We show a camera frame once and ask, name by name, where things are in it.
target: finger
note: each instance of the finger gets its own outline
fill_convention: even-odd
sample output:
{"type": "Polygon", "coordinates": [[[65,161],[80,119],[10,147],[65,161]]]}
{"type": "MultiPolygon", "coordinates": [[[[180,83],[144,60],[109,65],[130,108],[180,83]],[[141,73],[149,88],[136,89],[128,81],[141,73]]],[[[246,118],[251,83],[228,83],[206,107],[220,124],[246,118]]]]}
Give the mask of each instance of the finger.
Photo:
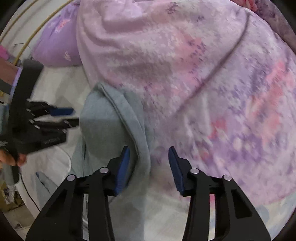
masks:
{"type": "Polygon", "coordinates": [[[17,160],[17,165],[19,167],[23,166],[27,162],[27,155],[19,154],[19,158],[17,160]]]}
{"type": "Polygon", "coordinates": [[[0,150],[0,162],[15,166],[15,159],[5,150],[0,150]]]}

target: tie-dye blanket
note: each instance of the tie-dye blanket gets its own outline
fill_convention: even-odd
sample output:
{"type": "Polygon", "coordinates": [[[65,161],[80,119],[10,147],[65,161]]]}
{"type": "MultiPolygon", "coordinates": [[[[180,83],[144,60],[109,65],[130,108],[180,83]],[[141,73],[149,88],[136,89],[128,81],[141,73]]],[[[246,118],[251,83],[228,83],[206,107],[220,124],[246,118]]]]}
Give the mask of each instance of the tie-dye blanket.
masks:
{"type": "Polygon", "coordinates": [[[278,34],[229,0],[87,0],[77,19],[90,83],[142,98],[151,187],[186,204],[170,146],[208,175],[231,175],[257,207],[295,191],[296,56],[278,34]]]}

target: yellow cable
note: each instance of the yellow cable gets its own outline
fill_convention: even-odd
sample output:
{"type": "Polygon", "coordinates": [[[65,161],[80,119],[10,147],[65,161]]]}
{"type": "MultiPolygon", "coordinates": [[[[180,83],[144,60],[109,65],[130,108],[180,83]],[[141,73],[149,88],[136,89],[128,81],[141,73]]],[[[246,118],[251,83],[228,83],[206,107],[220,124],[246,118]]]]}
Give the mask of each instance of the yellow cable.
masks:
{"type": "Polygon", "coordinates": [[[24,44],[24,46],[22,47],[22,49],[20,50],[20,52],[18,53],[17,57],[15,58],[15,61],[13,62],[14,65],[17,64],[20,56],[23,54],[24,50],[26,49],[26,47],[28,46],[28,44],[31,42],[32,38],[39,32],[39,30],[54,16],[56,15],[57,12],[59,12],[63,7],[65,7],[66,5],[68,5],[69,3],[71,3],[74,0],[69,0],[68,2],[66,2],[65,4],[63,4],[62,6],[60,6],[57,10],[55,10],[51,15],[48,16],[48,18],[34,31],[34,33],[30,36],[30,38],[27,40],[27,42],[24,44]]]}
{"type": "Polygon", "coordinates": [[[17,20],[19,20],[19,18],[38,0],[34,0],[28,7],[25,8],[24,11],[21,12],[20,15],[17,16],[17,18],[12,22],[12,24],[9,26],[9,28],[5,31],[5,33],[2,35],[2,38],[0,38],[0,44],[2,42],[2,40],[5,38],[5,36],[7,35],[8,31],[13,27],[13,25],[17,22],[17,20]]]}

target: blue rubber tip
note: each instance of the blue rubber tip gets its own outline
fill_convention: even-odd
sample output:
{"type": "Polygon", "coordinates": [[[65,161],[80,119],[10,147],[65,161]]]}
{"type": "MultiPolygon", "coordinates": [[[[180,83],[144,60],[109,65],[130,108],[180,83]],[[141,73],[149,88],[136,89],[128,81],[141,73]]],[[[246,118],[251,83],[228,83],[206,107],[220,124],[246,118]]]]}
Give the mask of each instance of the blue rubber tip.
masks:
{"type": "Polygon", "coordinates": [[[122,153],[122,161],[120,163],[116,179],[115,193],[117,195],[121,193],[124,188],[126,180],[126,171],[128,169],[128,164],[130,160],[130,149],[126,147],[123,151],[124,152],[122,153]]]}
{"type": "Polygon", "coordinates": [[[183,175],[181,172],[181,169],[178,164],[178,155],[176,153],[176,150],[174,147],[171,147],[168,151],[168,161],[170,163],[170,168],[173,173],[174,181],[176,188],[178,192],[180,192],[181,195],[184,194],[185,188],[183,184],[183,175]]]}
{"type": "Polygon", "coordinates": [[[73,108],[54,108],[50,110],[51,116],[63,116],[63,115],[72,115],[74,112],[73,108]]]}

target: black cable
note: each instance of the black cable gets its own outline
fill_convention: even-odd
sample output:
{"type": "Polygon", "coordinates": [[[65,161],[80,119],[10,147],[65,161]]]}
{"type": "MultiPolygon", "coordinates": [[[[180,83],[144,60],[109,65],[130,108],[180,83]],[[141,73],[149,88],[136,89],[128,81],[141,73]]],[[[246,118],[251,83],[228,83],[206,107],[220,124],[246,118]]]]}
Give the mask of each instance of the black cable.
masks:
{"type": "Polygon", "coordinates": [[[21,178],[21,180],[22,180],[22,183],[23,183],[23,185],[24,185],[24,187],[25,187],[25,189],[26,189],[26,192],[27,192],[29,198],[32,200],[32,202],[35,204],[35,206],[37,207],[38,211],[40,212],[40,209],[38,208],[37,204],[35,203],[35,201],[34,201],[33,198],[31,197],[31,195],[29,194],[28,189],[26,188],[25,182],[24,182],[24,180],[23,180],[23,178],[22,178],[22,172],[21,172],[21,170],[20,170],[20,178],[21,178]]]}

